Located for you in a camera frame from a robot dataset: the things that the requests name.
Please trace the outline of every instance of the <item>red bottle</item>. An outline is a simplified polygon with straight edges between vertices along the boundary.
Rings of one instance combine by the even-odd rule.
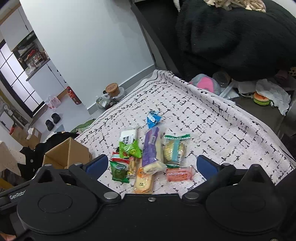
[[[77,95],[74,93],[74,91],[71,89],[70,86],[67,87],[68,95],[71,97],[71,99],[74,101],[75,104],[81,104],[80,99],[77,97]]]

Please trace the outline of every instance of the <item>shoe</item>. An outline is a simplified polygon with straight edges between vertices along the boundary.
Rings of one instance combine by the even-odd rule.
[[[54,124],[51,122],[51,120],[47,120],[47,121],[45,122],[45,125],[47,126],[47,129],[48,129],[49,131],[51,131],[51,130],[54,128]]]
[[[57,113],[52,114],[52,119],[54,120],[55,124],[61,120],[60,116]]]

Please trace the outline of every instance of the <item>purple snack package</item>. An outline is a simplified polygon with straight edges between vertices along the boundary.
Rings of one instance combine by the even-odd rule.
[[[153,127],[146,133],[142,155],[142,166],[143,171],[150,175],[166,169],[166,165],[163,163],[160,132],[157,126]]]

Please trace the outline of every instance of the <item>window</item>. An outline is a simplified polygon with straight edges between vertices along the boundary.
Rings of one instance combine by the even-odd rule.
[[[0,79],[12,97],[30,117],[44,104],[29,82],[19,61],[3,40],[0,43]]]

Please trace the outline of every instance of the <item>cardboard box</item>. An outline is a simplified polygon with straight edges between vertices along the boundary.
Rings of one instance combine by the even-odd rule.
[[[28,133],[26,131],[24,131],[22,128],[20,128],[19,126],[15,127],[15,130],[13,131],[13,133],[11,134],[11,136],[18,142],[20,143],[22,146],[27,147],[28,146]]]
[[[92,159],[89,149],[72,138],[58,144],[45,153],[43,164],[52,164],[56,169],[66,169],[76,162],[86,164]]]
[[[29,129],[29,135],[27,136],[27,146],[32,150],[35,149],[35,146],[40,143],[42,133],[38,131],[35,127]]]

